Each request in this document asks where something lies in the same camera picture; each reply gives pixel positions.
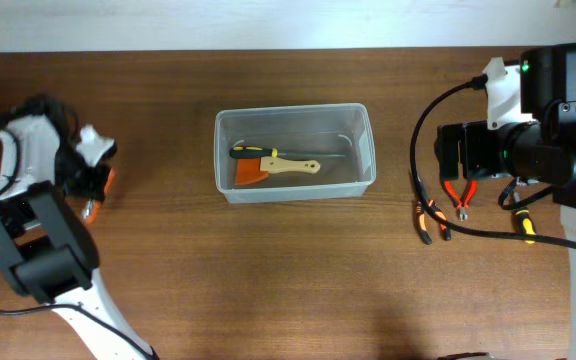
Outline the orange socket bit holder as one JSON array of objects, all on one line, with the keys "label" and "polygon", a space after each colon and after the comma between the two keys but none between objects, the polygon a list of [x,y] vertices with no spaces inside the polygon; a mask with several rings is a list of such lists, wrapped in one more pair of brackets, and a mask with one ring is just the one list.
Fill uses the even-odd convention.
[{"label": "orange socket bit holder", "polygon": [[[112,186],[112,183],[114,181],[114,178],[116,176],[116,172],[114,169],[110,169],[108,177],[107,177],[107,181],[104,185],[103,188],[103,194],[107,195],[109,192],[109,189]],[[102,207],[103,202],[102,201],[98,201],[98,200],[88,200],[84,206],[84,208],[81,211],[81,219],[83,220],[84,223],[86,224],[92,224],[96,218],[97,215],[100,212],[100,209]]]}]

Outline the orange scraper wooden handle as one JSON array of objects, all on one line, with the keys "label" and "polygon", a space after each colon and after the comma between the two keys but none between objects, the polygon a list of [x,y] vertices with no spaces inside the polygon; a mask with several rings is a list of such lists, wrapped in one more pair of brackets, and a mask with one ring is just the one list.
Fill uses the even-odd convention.
[{"label": "orange scraper wooden handle", "polygon": [[237,186],[259,183],[269,175],[299,172],[316,174],[321,164],[316,160],[287,160],[278,157],[261,157],[256,159],[240,159],[237,161],[235,184]]}]

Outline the clear plastic container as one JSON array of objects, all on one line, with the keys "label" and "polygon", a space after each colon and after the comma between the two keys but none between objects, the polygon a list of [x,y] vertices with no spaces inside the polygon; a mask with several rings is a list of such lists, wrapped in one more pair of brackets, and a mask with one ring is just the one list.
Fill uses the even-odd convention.
[{"label": "clear plastic container", "polygon": [[[315,174],[271,174],[250,185],[235,183],[235,146],[275,148],[290,160],[315,160]],[[214,173],[231,204],[357,197],[377,176],[369,114],[360,103],[223,110],[216,115]]]}]

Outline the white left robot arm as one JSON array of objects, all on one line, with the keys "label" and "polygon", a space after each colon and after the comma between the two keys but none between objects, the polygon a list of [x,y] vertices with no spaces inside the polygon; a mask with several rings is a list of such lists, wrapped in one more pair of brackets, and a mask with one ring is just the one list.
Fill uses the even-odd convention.
[{"label": "white left robot arm", "polygon": [[157,358],[107,291],[86,227],[114,179],[116,141],[40,94],[0,115],[0,144],[0,271],[37,303],[0,315],[53,312],[98,359]]}]

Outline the yellow black screwdriver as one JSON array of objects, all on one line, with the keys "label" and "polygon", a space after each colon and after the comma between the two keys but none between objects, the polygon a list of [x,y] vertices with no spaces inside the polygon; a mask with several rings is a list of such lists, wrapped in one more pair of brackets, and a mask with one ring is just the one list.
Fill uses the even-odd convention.
[{"label": "yellow black screwdriver", "polygon": [[[517,191],[512,192],[513,205],[516,205],[520,200],[520,195]],[[512,210],[512,219],[515,230],[523,235],[536,235],[535,225],[530,216],[527,207],[520,207]],[[534,244],[534,240],[524,240],[525,243]]]}]

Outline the metal file yellow black handle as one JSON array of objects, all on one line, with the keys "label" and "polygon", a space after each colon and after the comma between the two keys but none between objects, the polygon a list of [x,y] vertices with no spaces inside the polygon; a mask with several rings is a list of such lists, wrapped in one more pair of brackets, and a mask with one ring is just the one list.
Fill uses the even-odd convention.
[{"label": "metal file yellow black handle", "polygon": [[257,159],[262,157],[288,157],[288,158],[343,158],[345,154],[304,152],[304,151],[283,151],[277,148],[264,148],[258,146],[234,146],[229,150],[229,155],[234,159]]}]

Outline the small red cutting pliers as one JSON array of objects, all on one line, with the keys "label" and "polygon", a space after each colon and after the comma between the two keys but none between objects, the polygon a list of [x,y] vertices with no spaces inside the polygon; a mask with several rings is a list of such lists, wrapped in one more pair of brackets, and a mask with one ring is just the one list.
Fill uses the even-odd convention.
[{"label": "small red cutting pliers", "polygon": [[443,181],[442,188],[456,209],[460,221],[468,219],[470,202],[477,192],[478,182],[468,180],[461,194],[458,194],[450,181]]}]

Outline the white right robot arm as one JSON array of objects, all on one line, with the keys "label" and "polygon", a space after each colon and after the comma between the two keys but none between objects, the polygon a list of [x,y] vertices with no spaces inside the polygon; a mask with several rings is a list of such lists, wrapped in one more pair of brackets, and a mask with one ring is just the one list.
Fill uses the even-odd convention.
[{"label": "white right robot arm", "polygon": [[549,187],[569,250],[568,356],[576,359],[576,43],[527,50],[510,62],[494,58],[469,85],[485,90],[487,117],[438,127],[440,179],[510,177]]}]

